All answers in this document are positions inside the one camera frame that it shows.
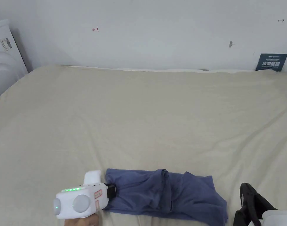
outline white machine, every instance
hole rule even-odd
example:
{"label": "white machine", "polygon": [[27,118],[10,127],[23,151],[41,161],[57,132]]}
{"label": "white machine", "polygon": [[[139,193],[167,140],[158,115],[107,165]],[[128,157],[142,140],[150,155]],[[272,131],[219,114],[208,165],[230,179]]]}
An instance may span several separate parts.
{"label": "white machine", "polygon": [[262,226],[287,226],[287,211],[268,210],[263,213],[262,220],[259,220]]}
{"label": "white machine", "polygon": [[0,95],[28,72],[9,29],[8,20],[0,20]]}
{"label": "white machine", "polygon": [[101,171],[85,174],[84,184],[63,189],[54,199],[54,214],[58,219],[88,217],[104,209],[116,195],[114,184],[101,183]]}

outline white wall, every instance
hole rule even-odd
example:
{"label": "white wall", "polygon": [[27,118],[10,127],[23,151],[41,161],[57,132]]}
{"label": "white wall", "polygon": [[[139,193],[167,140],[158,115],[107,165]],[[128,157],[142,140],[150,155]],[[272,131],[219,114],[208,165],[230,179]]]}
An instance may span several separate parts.
{"label": "white wall", "polygon": [[260,53],[287,53],[287,0],[0,0],[0,18],[28,70],[254,70]]}

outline blue sign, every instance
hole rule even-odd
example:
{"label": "blue sign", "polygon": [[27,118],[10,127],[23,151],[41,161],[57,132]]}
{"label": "blue sign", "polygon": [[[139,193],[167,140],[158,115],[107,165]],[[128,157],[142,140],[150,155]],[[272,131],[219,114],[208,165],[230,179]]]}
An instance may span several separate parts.
{"label": "blue sign", "polygon": [[276,72],[280,72],[285,63],[287,54],[269,54],[262,53],[259,57],[256,71],[271,69]]}

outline white casing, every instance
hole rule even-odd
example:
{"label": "white casing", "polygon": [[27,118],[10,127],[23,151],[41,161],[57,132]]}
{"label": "white casing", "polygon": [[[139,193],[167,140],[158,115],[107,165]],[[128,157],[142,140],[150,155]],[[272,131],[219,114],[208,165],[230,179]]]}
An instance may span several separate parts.
{"label": "white casing", "polygon": [[262,218],[262,226],[287,226],[287,211],[268,210],[263,213]]}
{"label": "white casing", "polygon": [[8,23],[0,20],[0,95],[28,73]]}
{"label": "white casing", "polygon": [[[84,184],[74,188],[79,188],[79,190],[67,191],[70,189],[64,189],[56,195],[56,198],[59,199],[61,203],[59,206],[60,213],[57,215],[58,219],[88,217],[107,206],[107,186],[101,183],[101,171],[87,172],[84,177],[84,183],[90,184]],[[76,212],[73,209],[73,201],[79,195],[85,195],[90,199],[89,208],[82,213]]]}

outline white button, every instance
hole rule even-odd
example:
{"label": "white button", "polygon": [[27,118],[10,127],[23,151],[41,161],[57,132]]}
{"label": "white button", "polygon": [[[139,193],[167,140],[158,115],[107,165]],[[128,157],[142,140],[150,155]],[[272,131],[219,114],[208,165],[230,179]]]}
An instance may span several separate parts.
{"label": "white button", "polygon": [[85,212],[90,205],[90,199],[86,195],[78,195],[75,200],[73,200],[72,208],[78,212],[83,213]]}

